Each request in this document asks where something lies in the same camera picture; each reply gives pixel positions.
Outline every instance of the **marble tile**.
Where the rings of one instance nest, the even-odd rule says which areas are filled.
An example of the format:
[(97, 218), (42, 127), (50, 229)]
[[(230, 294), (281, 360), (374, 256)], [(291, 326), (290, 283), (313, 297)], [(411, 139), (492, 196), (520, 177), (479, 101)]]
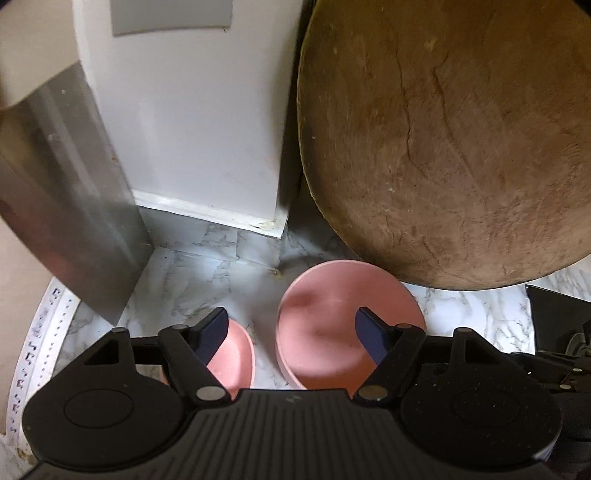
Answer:
[[(220, 232), (206, 228), (202, 234), (200, 242), (205, 246), (208, 239), (213, 244), (224, 241)], [(236, 240), (239, 245), (240, 235)], [(266, 252), (268, 247), (262, 242), (260, 253), (277, 254), (276, 250)], [(256, 254), (254, 249), (249, 255)], [(255, 344), (255, 387), (288, 388), (275, 357), (275, 323), (283, 293), (298, 275), (318, 263), (357, 257), (331, 230), (305, 191), (292, 209), (280, 255), (279, 267), (268, 268), (249, 261), (157, 248), (119, 325), (127, 327), (132, 336), (150, 336), (175, 323), (194, 325), (214, 307), (223, 306)], [(591, 301), (591, 273), (578, 264), (530, 283)], [(534, 351), (534, 329), (523, 284), (482, 291), (407, 288), (432, 335), (449, 336), (454, 328), (468, 326), (504, 352)], [(56, 371), (110, 328), (82, 308), (72, 322)]]
[(241, 262), (253, 262), (267, 267), (278, 267), (281, 260), (281, 246), (285, 237), (274, 238), (254, 232), (240, 230), (236, 256)]
[(18, 480), (33, 466), (20, 458), (0, 434), (0, 480)]
[(139, 212), (158, 247), (220, 260), (238, 259), (236, 228), (144, 207)]

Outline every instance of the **white baseboard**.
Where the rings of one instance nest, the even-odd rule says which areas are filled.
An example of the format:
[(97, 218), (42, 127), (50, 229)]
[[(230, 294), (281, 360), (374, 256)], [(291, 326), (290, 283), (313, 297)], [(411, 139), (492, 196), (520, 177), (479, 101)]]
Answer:
[(288, 210), (277, 209), (275, 211), (275, 219), (268, 220), (206, 205), (198, 205), (197, 203), (186, 202), (155, 193), (142, 192), (140, 190), (132, 190), (131, 192), (134, 195), (135, 203), (142, 207), (164, 210), (165, 212), (176, 213), (177, 215), (220, 223), (274, 238), (282, 237), (285, 225), (287, 224)]

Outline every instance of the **round cutting board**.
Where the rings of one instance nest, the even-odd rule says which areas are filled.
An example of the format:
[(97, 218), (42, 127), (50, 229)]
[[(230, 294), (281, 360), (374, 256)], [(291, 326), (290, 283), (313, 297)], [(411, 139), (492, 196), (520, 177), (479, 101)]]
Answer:
[(319, 0), (298, 77), (322, 214), (403, 281), (473, 290), (591, 252), (591, 18), (570, 0)]

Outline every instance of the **metal sheet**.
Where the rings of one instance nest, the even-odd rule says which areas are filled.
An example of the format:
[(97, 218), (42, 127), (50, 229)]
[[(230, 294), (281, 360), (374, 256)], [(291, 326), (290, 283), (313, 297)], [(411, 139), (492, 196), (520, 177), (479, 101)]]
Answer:
[(0, 215), (115, 324), (153, 251), (80, 64), (0, 114)]

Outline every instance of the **pink plastic bowl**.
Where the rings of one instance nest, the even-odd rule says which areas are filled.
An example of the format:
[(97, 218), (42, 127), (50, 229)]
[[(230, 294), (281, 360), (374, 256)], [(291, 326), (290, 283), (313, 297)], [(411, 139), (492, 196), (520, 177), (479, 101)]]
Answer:
[(255, 349), (246, 330), (234, 320), (228, 323), (228, 336), (207, 368), (236, 398), (241, 388), (251, 388), (255, 379)]
[(355, 260), (317, 265), (296, 278), (279, 305), (277, 359), (292, 387), (355, 393), (375, 368), (355, 333), (360, 307), (389, 325), (425, 329), (414, 297), (385, 270)]

